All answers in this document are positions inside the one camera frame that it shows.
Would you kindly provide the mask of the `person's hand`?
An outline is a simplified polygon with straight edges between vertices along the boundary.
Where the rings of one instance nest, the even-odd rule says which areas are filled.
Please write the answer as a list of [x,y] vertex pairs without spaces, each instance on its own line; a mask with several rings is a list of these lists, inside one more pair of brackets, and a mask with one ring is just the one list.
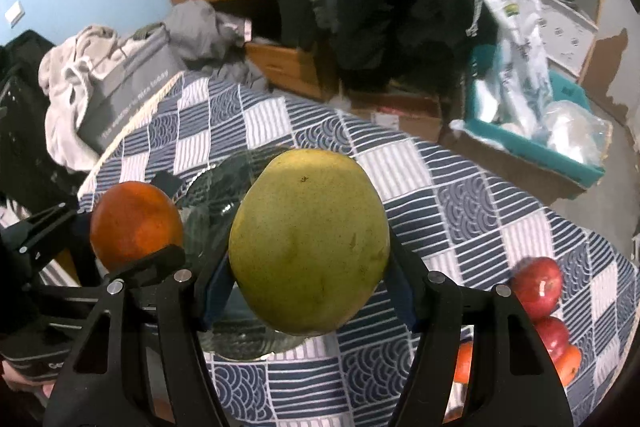
[[32,392],[36,395],[43,395],[49,399],[55,385],[55,381],[29,381],[18,373],[7,361],[1,362],[1,377],[13,391]]

